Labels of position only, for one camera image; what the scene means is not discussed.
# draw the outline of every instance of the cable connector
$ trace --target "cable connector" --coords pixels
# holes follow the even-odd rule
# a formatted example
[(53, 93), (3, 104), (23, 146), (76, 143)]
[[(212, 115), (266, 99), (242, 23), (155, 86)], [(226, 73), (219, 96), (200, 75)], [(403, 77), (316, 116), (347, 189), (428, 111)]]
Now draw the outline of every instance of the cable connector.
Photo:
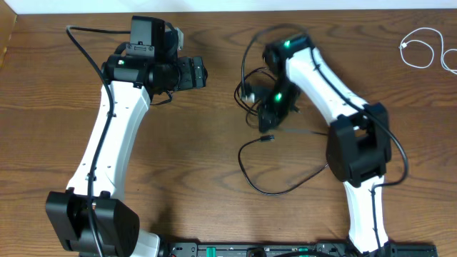
[(401, 43), (401, 45), (399, 46), (399, 49), (405, 49), (407, 46), (408, 46), (407, 43)]
[(274, 140), (274, 135), (266, 135), (260, 137), (260, 142), (269, 142)]

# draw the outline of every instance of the camera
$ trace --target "camera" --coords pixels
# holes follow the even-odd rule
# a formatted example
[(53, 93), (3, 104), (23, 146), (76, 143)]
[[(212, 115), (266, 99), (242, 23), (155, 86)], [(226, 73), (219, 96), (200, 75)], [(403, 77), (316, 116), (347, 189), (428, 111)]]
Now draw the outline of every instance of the camera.
[(144, 86), (150, 99), (163, 92), (202, 88), (208, 71), (200, 56), (178, 58), (183, 42), (183, 33), (170, 23), (133, 16), (130, 42), (118, 46), (103, 64), (102, 72), (109, 81), (132, 82), (137, 88)]

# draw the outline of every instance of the green led light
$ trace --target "green led light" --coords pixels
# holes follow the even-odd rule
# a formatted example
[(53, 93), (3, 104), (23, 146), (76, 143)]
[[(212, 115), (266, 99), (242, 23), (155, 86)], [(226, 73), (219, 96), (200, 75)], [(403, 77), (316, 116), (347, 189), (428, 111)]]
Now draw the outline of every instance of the green led light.
[(280, 101), (283, 98), (283, 94), (278, 93), (277, 95), (274, 96), (274, 101)]
[(298, 251), (308, 251), (307, 248), (299, 248)]
[(207, 247), (206, 257), (216, 257), (216, 247)]

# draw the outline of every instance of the wood grain surface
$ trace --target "wood grain surface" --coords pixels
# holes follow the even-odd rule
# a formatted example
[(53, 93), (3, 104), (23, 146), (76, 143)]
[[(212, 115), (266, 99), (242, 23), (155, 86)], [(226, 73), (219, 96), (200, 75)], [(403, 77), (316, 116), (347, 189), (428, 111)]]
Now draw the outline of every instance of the wood grain surface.
[[(147, 231), (202, 242), (306, 242), (344, 239), (349, 217), (343, 184), (329, 170), (294, 192), (262, 196), (244, 180), (236, 154), (258, 131), (244, 123), (233, 100), (241, 58), (255, 32), (279, 23), (309, 29), (328, 65), (349, 88), (389, 111), (411, 175), (383, 190), (391, 240), (426, 242), (440, 256), (457, 256), (457, 76), (439, 60), (426, 70), (405, 65), (398, 52), (410, 31), (430, 26), (457, 46), (456, 10), (290, 11), (145, 14), (170, 21), (185, 34), (180, 56), (200, 55), (207, 87), (175, 94), (146, 114), (131, 155), (125, 203)], [(0, 255), (75, 256), (65, 252), (44, 210), (48, 192), (63, 191), (75, 172), (97, 115), (101, 82), (70, 42), (65, 26), (129, 29), (131, 14), (19, 16), (0, 70)], [(127, 35), (75, 33), (100, 65)], [(437, 35), (418, 38), (439, 49)], [(262, 45), (246, 70), (260, 66)], [(427, 64), (426, 47), (406, 58)], [(457, 54), (447, 56), (457, 67)], [(326, 131), (311, 102), (284, 128)], [(255, 182), (280, 190), (325, 164), (326, 138), (275, 132), (276, 140), (248, 147), (243, 158)], [(401, 175), (393, 149), (387, 179)]]

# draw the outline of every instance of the black cable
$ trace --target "black cable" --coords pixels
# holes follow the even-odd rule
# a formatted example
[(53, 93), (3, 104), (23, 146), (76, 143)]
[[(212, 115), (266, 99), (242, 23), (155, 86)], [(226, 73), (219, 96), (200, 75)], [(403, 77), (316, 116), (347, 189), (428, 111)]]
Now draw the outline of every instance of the black cable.
[(388, 183), (381, 183), (381, 184), (373, 185), (373, 187), (371, 188), (371, 205), (372, 205), (372, 208), (373, 208), (373, 226), (374, 226), (373, 229), (374, 229), (374, 232), (375, 232), (375, 235), (376, 235), (376, 242), (378, 244), (378, 250), (380, 251), (381, 250), (381, 242), (379, 241), (378, 222), (376, 220), (376, 205), (375, 205), (375, 198), (374, 198), (375, 195), (376, 195), (375, 189), (377, 189), (378, 187), (384, 187), (384, 186), (396, 186), (396, 185), (399, 185), (400, 183), (402, 183), (406, 179), (406, 177), (408, 176), (408, 170), (409, 170), (408, 157), (406, 156), (406, 152), (403, 149), (402, 145), (400, 144), (400, 141), (398, 141), (398, 139), (395, 137), (395, 135), (393, 135), (393, 133), (388, 128), (386, 128), (381, 121), (379, 121), (375, 116), (371, 115), (369, 112), (363, 110), (362, 108), (360, 108), (357, 105), (355, 105), (354, 103), (352, 103), (348, 98), (346, 98), (335, 87), (335, 85), (333, 85), (327, 79), (327, 77), (321, 71), (320, 64), (317, 64), (317, 62), (316, 62), (316, 60), (314, 58), (314, 52), (313, 52), (312, 48), (310, 48), (310, 52), (311, 52), (311, 59), (312, 59), (312, 61), (314, 63), (314, 66), (316, 67), (316, 70), (321, 75), (322, 79), (324, 81), (326, 81), (326, 83), (335, 91), (335, 93), (338, 94), (338, 96), (340, 96), (341, 99), (343, 99), (343, 101), (345, 101), (350, 107), (352, 107), (356, 111), (360, 112), (361, 114), (366, 116), (368, 119), (372, 120), (372, 122), (374, 122), (375, 125), (377, 125), (377, 127), (379, 127), (384, 133), (386, 133), (387, 136), (390, 137), (391, 140), (395, 143), (398, 151), (401, 154), (401, 158), (403, 159), (403, 166), (404, 166), (403, 167), (403, 175), (401, 176), (401, 178), (399, 180), (394, 181), (394, 182), (388, 182)]
[(248, 117), (249, 117), (249, 114), (252, 114), (251, 112), (252, 112), (254, 106), (256, 106), (258, 103), (260, 103), (261, 100), (262, 100), (262, 99), (259, 99), (259, 100), (257, 100), (255, 103), (253, 103), (253, 105), (250, 106), (249, 109), (248, 109), (248, 111), (246, 112), (246, 118), (245, 118), (246, 124), (248, 124), (248, 126), (250, 126), (250, 127), (253, 128), (253, 129), (258, 129), (258, 127), (257, 127), (257, 126), (254, 126), (254, 125), (252, 125), (252, 124), (250, 124), (250, 123), (249, 123), (249, 120), (248, 120)]
[(127, 44), (130, 44), (129, 42), (122, 42), (120, 45), (116, 47), (116, 50), (114, 50), (114, 54), (122, 54), (122, 52), (126, 49)]
[(328, 136), (327, 133), (312, 131), (312, 130), (309, 130), (309, 129), (299, 129), (299, 128), (276, 128), (276, 130), (277, 130), (277, 131), (287, 132), (287, 133), (309, 133), (309, 134), (319, 135), (319, 136)]
[(291, 192), (292, 190), (298, 188), (299, 186), (303, 185), (305, 182), (307, 182), (308, 180), (312, 179), (313, 177), (317, 176), (321, 171), (323, 171), (325, 168), (328, 167), (328, 163), (321, 167), (319, 170), (317, 170), (317, 172), (311, 174), (310, 176), (308, 176), (307, 178), (305, 178), (304, 180), (300, 181), (299, 183), (297, 183), (295, 186), (292, 186), (291, 188), (285, 190), (285, 191), (280, 191), (280, 192), (276, 192), (276, 193), (270, 193), (270, 192), (265, 192), (265, 191), (262, 191), (261, 189), (257, 188), (251, 181), (251, 179), (249, 178), (248, 174), (246, 173), (246, 169), (244, 168), (243, 166), (243, 162), (241, 161), (241, 151), (247, 147), (248, 145), (252, 144), (252, 143), (256, 143), (256, 142), (268, 142), (268, 141), (272, 141), (274, 140), (274, 136), (273, 135), (267, 135), (267, 136), (261, 136), (260, 138), (256, 139), (256, 140), (252, 140), (252, 141), (249, 141), (248, 143), (245, 143), (241, 148), (240, 150), (238, 151), (238, 163), (240, 164), (240, 168), (241, 168), (241, 171), (243, 172), (243, 175), (244, 175), (244, 178), (246, 178), (246, 180), (248, 181), (248, 184), (255, 190), (255, 191), (258, 191), (259, 193), (263, 194), (263, 195), (266, 195), (266, 196), (280, 196), (280, 195), (284, 195), (286, 193), (289, 193)]
[(100, 155), (100, 150), (101, 147), (103, 146), (103, 142), (106, 137), (106, 133), (108, 132), (109, 124), (111, 123), (111, 119), (113, 118), (113, 111), (114, 111), (114, 101), (113, 101), (113, 96), (111, 94), (111, 90), (109, 89), (108, 84), (105, 81), (104, 75), (102, 74), (101, 70), (95, 63), (95, 61), (89, 56), (86, 50), (79, 44), (79, 42), (74, 38), (73, 34), (71, 33), (71, 30), (79, 30), (79, 31), (90, 31), (90, 32), (97, 32), (97, 33), (104, 33), (104, 34), (130, 34), (130, 31), (108, 31), (104, 29), (90, 29), (90, 28), (83, 28), (83, 27), (78, 27), (78, 26), (67, 26), (66, 27), (66, 33), (73, 42), (73, 44), (79, 49), (79, 51), (86, 57), (87, 61), (92, 65), (92, 67), (95, 69), (95, 72), (99, 75), (101, 82), (103, 83), (103, 86), (106, 90), (106, 95), (108, 96), (109, 100), (109, 110), (108, 113), (106, 114), (106, 123), (105, 126), (103, 127), (103, 131), (101, 132), (100, 136), (100, 141), (99, 144), (97, 145), (97, 148), (95, 150), (94, 158), (92, 159), (92, 164), (91, 164), (91, 169), (89, 170), (88, 174), (88, 181), (87, 181), (87, 211), (89, 215), (89, 226), (92, 230), (92, 234), (94, 236), (94, 240), (97, 246), (97, 250), (99, 252), (100, 257), (103, 257), (103, 248), (101, 246), (100, 238), (99, 238), (99, 232), (97, 229), (96, 225), (96, 217), (95, 217), (95, 212), (92, 208), (92, 203), (94, 201), (94, 196), (93, 196), (93, 187), (94, 187), (94, 171), (96, 169), (96, 164), (99, 159)]
[(168, 90), (165, 90), (165, 92), (166, 92), (166, 95), (167, 95), (167, 96), (169, 96), (169, 98), (168, 98), (168, 99), (166, 99), (166, 100), (163, 100), (163, 101), (162, 101), (162, 102), (160, 102), (160, 103), (157, 103), (157, 104), (151, 104), (151, 105), (152, 105), (152, 106), (159, 106), (159, 105), (162, 105), (162, 104), (171, 103), (171, 101), (173, 100), (173, 95), (172, 95), (172, 94), (170, 93), (170, 91), (168, 91)]
[[(246, 76), (244, 76), (244, 80), (248, 79), (248, 78), (249, 78), (251, 75), (253, 75), (254, 73), (261, 73), (261, 74), (265, 74), (266, 76), (268, 76), (271, 80), (276, 81), (276, 79), (275, 79), (272, 75), (266, 73), (266, 72), (263, 71), (263, 70), (268, 70), (268, 68), (267, 68), (267, 67), (259, 67), (259, 68), (257, 68), (257, 69), (252, 70), (251, 72), (249, 72), (249, 74), (247, 74)], [(244, 102), (244, 100), (240, 97), (240, 88), (241, 88), (241, 81), (240, 81), (240, 83), (238, 84), (238, 86), (235, 88), (235, 91), (234, 91), (234, 93), (233, 93), (233, 98), (235, 99), (236, 103), (237, 103), (241, 108), (243, 108), (245, 111), (249, 111), (250, 106), (249, 106), (246, 102)], [(251, 114), (254, 115), (254, 116), (257, 116), (257, 111), (251, 110)]]

